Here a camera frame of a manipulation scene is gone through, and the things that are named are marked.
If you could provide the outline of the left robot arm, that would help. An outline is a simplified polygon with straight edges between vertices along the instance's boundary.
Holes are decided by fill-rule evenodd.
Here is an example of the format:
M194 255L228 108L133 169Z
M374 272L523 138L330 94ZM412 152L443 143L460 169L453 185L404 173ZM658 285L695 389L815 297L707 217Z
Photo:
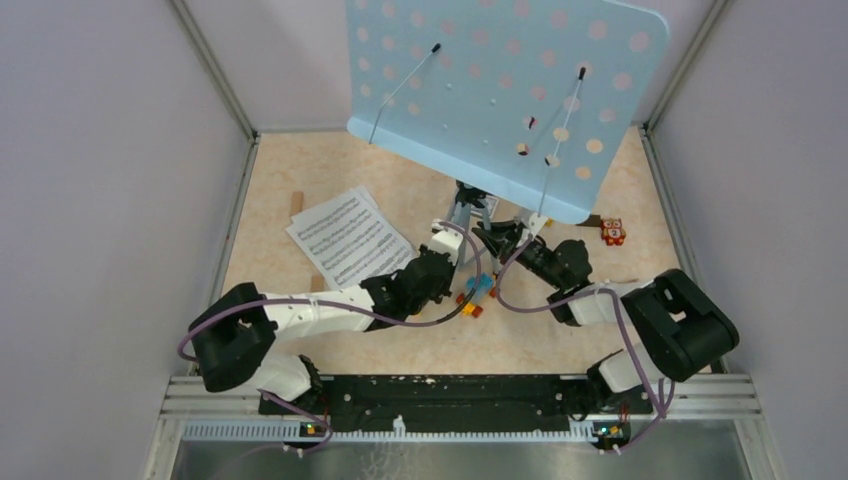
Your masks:
M274 346L332 332L408 326L409 317L449 295L457 256L455 247L423 245L394 273L312 294L263 294L254 283L241 283L190 324L178 352L192 348L187 358L210 393L250 386L308 413L321 397L317 369L307 357L276 353Z

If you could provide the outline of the light blue music stand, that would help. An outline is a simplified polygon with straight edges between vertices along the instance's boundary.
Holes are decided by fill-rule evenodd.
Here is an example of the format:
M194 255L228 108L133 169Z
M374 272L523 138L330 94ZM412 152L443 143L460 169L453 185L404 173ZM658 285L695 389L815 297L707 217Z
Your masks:
M670 40L620 1L349 1L348 131L563 224L586 220Z

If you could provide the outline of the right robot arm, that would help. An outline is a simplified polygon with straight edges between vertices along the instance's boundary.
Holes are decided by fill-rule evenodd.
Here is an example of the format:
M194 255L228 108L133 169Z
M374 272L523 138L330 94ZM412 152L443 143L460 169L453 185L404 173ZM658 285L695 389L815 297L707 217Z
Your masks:
M623 349L587 371L586 397L600 412L612 412L628 394L642 391L659 412L668 399L651 390L662 380L683 383L720 360L740 342L728 316L682 270L669 269L645 284L594 284L584 242L566 240L550 249L520 221L472 230L502 269L497 283L519 265L553 287L545 304L523 307L502 300L515 313L551 313L572 327L617 326Z

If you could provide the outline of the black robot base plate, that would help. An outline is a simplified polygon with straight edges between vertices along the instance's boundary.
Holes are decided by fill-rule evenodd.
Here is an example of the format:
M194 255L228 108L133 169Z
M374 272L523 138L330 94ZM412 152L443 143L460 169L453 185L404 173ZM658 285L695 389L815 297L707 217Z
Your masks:
M563 432L591 415L650 414L643 393L611 394L583 375L336 375L294 404L340 433L387 432L397 419L411 433Z

